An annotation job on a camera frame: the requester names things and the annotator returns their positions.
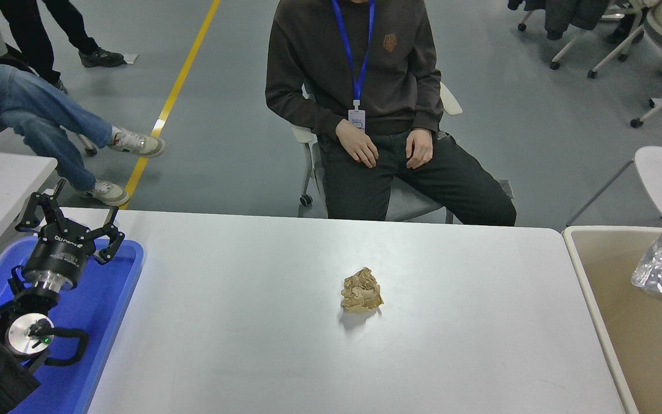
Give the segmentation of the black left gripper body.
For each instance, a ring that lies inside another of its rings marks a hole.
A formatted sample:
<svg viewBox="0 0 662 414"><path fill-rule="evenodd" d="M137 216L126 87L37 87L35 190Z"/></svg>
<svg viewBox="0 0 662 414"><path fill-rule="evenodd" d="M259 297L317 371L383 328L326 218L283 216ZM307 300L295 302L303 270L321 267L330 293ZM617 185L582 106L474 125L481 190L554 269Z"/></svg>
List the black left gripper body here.
<svg viewBox="0 0 662 414"><path fill-rule="evenodd" d="M95 252L92 239L81 239L80 231L63 234L54 224L40 228L39 240L22 270L23 278L35 283L43 275L63 276L68 283L78 283L87 260Z"/></svg>

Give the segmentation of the person's right hand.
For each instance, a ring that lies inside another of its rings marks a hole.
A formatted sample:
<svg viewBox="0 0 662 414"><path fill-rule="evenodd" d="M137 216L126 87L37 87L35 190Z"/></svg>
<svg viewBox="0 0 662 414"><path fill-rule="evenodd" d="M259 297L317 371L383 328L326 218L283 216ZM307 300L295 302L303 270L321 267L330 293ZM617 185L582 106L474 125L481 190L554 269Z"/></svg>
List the person's right hand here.
<svg viewBox="0 0 662 414"><path fill-rule="evenodd" d="M341 120L334 133L342 148L355 162L362 163L368 168L376 167L379 158L378 149L362 129L352 125L348 120Z"/></svg>

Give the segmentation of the person's left hand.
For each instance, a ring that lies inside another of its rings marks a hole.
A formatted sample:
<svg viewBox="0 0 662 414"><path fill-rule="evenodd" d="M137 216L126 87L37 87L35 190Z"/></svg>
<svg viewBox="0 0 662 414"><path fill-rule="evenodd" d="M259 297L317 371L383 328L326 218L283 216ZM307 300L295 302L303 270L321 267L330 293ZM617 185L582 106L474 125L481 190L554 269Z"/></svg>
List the person's left hand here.
<svg viewBox="0 0 662 414"><path fill-rule="evenodd" d="M406 139L406 167L420 168L433 158L433 135L428 129L415 128Z"/></svg>

